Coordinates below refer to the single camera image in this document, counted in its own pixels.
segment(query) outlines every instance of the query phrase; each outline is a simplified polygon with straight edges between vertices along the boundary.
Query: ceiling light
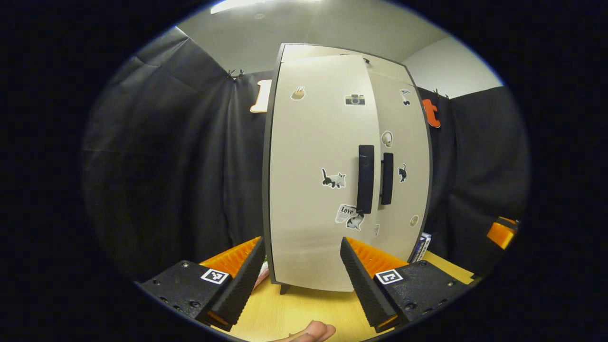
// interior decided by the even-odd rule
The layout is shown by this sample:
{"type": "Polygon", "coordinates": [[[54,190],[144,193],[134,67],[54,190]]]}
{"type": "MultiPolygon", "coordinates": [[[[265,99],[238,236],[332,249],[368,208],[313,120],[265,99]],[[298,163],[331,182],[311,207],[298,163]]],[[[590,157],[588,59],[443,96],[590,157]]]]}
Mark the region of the ceiling light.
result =
{"type": "MultiPolygon", "coordinates": [[[[247,6],[252,4],[261,4],[273,0],[224,0],[211,7],[211,14],[216,14],[235,7],[247,6]]],[[[300,0],[298,2],[319,2],[321,0],[300,0]]]]}

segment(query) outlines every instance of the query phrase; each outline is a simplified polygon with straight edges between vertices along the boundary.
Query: black curtain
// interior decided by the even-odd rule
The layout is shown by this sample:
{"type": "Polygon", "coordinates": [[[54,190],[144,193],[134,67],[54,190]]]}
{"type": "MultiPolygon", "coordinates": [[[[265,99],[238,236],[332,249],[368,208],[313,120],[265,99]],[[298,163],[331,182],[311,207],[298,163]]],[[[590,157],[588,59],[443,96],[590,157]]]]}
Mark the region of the black curtain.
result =
{"type": "Polygon", "coordinates": [[[83,191],[100,243],[131,279],[232,245],[224,215],[232,80],[178,28],[125,62],[92,109],[83,191]]]}
{"type": "Polygon", "coordinates": [[[235,244],[264,235],[262,221],[262,155],[266,113],[251,113],[260,80],[272,71],[237,78],[227,113],[224,159],[224,207],[235,244]]]}
{"type": "Polygon", "coordinates": [[[503,86],[448,99],[418,88],[437,107],[430,128],[433,186],[424,230],[429,250],[487,275],[504,250],[487,238],[498,216],[520,220],[530,153],[520,111],[503,86]]]}

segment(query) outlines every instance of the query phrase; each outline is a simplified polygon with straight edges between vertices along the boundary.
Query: cabinet leg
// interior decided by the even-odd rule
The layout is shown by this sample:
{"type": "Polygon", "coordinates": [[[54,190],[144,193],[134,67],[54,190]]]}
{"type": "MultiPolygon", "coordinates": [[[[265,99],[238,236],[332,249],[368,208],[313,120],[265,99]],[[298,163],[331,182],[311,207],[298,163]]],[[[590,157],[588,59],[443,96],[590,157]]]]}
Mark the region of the cabinet leg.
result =
{"type": "Polygon", "coordinates": [[[281,289],[278,291],[280,295],[284,295],[291,285],[281,284],[281,289]]]}

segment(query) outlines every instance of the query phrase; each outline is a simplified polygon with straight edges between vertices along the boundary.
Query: orange letter cutout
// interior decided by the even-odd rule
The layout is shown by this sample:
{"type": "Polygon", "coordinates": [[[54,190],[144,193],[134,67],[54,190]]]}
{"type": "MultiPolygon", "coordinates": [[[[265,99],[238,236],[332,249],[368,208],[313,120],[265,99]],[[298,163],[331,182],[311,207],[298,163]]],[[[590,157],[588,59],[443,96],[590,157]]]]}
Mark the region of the orange letter cutout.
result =
{"type": "Polygon", "coordinates": [[[435,128],[441,127],[441,122],[435,118],[437,107],[433,106],[433,103],[429,99],[422,100],[422,104],[424,105],[424,110],[426,111],[426,120],[429,122],[429,125],[435,128]]]}

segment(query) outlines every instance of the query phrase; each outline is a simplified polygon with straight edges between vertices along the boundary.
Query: black door handle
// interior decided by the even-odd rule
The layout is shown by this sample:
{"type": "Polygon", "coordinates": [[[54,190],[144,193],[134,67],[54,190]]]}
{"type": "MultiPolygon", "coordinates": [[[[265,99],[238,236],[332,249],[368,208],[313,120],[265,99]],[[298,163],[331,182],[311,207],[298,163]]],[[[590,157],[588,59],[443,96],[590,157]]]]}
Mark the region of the black door handle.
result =
{"type": "Polygon", "coordinates": [[[380,204],[387,205],[393,199],[393,154],[384,153],[382,163],[384,164],[384,170],[382,171],[382,193],[380,194],[382,200],[380,204]]]}
{"type": "Polygon", "coordinates": [[[359,145],[357,213],[371,214],[374,193],[374,145],[359,145]]]}

